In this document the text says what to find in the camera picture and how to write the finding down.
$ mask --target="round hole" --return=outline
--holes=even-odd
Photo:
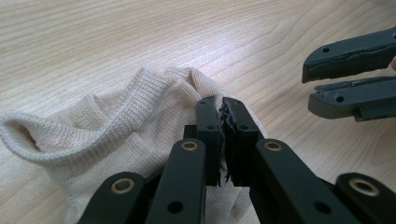
[[[129,183],[129,181],[122,181],[116,185],[116,189],[118,190],[128,189],[130,185],[131,184]]]
[[[184,142],[181,144],[181,148],[183,148],[184,150],[195,150],[198,148],[198,144],[196,144],[195,142]]]
[[[335,97],[335,101],[338,102],[338,103],[343,103],[344,102],[344,96]]]
[[[330,214],[332,212],[332,209],[326,203],[315,202],[314,206],[320,213]]]
[[[183,210],[183,204],[180,202],[172,202],[168,204],[168,211],[172,214],[177,214]]]
[[[276,143],[276,142],[266,142],[264,144],[264,146],[267,149],[270,149],[270,150],[273,150],[273,151],[279,151],[279,150],[282,149],[282,146],[280,144]]]
[[[367,196],[374,197],[379,194],[379,189],[375,185],[360,178],[353,178],[349,180],[349,185],[357,192],[365,194]]]
[[[248,126],[247,125],[241,125],[239,128],[242,129],[242,130],[247,130]]]
[[[116,194],[123,194],[134,188],[134,181],[131,178],[122,178],[111,185],[111,191]]]

